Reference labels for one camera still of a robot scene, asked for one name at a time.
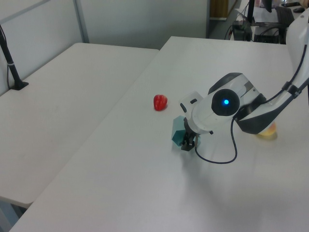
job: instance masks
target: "black pole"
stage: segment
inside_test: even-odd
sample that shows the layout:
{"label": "black pole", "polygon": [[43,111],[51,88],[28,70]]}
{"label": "black pole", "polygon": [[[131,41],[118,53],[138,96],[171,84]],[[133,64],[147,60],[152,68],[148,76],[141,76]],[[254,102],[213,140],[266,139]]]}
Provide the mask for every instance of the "black pole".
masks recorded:
{"label": "black pole", "polygon": [[5,40],[4,34],[2,32],[2,30],[0,31],[0,45],[3,51],[3,54],[5,56],[6,62],[9,65],[10,71],[12,73],[12,76],[14,78],[15,84],[13,87],[11,87],[11,89],[15,89],[15,90],[21,90],[23,87],[27,86],[28,83],[27,82],[22,82],[19,78],[17,69],[14,65],[14,61],[12,59],[11,53],[9,51],[7,42]]}
{"label": "black pole", "polygon": [[249,0],[247,20],[250,24],[252,24],[253,10],[254,10],[254,0]]}

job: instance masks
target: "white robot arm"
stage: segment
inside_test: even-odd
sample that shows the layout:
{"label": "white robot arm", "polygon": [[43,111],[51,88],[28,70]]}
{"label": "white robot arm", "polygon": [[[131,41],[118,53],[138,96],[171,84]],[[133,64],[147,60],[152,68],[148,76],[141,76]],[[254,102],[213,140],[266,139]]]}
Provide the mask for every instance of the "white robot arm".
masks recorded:
{"label": "white robot arm", "polygon": [[287,35],[295,74],[282,90],[269,100],[241,73],[229,73],[222,77],[209,89],[205,98],[193,92],[180,100],[186,116],[182,150],[192,149],[195,137],[212,133],[216,127],[231,119],[237,122],[242,131],[250,134],[258,134],[268,128],[280,112],[309,84],[309,52],[306,52],[308,43],[309,11],[305,11],[290,25]]}

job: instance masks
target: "black stand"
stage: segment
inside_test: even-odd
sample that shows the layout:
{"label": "black stand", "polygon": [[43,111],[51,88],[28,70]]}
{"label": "black stand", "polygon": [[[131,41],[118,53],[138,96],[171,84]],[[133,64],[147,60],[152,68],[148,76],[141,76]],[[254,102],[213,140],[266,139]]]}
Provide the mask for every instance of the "black stand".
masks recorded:
{"label": "black stand", "polygon": [[11,87],[11,89],[21,90],[23,87],[27,86],[28,83],[27,82],[22,82],[20,80],[18,72],[17,72],[17,69],[16,69],[16,67],[14,65],[11,53],[9,51],[8,45],[6,43],[6,40],[4,38],[3,33],[1,31],[0,31],[0,45],[1,45],[2,51],[4,53],[6,62],[8,63],[8,66],[9,66],[9,68],[11,70],[12,76],[13,76],[14,81],[15,81],[15,84],[14,84],[13,87]]}

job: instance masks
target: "yellow object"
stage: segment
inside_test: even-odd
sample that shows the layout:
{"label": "yellow object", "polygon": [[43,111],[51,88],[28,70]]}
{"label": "yellow object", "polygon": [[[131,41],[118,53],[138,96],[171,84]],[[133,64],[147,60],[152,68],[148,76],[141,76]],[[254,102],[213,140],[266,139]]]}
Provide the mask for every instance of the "yellow object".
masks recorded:
{"label": "yellow object", "polygon": [[256,136],[267,140],[276,139],[278,137],[276,123],[274,122],[267,130],[257,134]]}

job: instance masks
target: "table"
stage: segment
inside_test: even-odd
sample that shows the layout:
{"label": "table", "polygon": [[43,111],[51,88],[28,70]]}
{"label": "table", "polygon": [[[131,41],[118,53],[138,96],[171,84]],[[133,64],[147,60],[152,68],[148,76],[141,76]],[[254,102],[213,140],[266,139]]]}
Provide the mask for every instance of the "table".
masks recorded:
{"label": "table", "polygon": [[[194,90],[206,96],[229,72],[269,98],[292,76],[287,46],[171,37],[12,232],[306,231],[306,90],[277,118],[277,140],[236,125],[232,164],[206,163],[171,140],[178,100]],[[153,109],[155,94],[168,97],[165,111]],[[229,126],[202,136],[200,153],[230,160]]]}
{"label": "table", "polygon": [[77,43],[0,97],[0,200],[37,199],[157,50]]}

